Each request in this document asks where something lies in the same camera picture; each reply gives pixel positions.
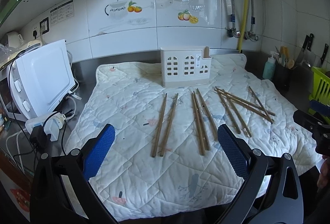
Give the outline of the person right hand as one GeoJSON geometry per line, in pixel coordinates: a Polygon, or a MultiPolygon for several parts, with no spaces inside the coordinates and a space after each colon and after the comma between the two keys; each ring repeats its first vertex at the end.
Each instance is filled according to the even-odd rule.
{"type": "Polygon", "coordinates": [[[323,163],[319,167],[320,175],[317,181],[318,192],[329,183],[329,156],[322,155],[323,163]]]}

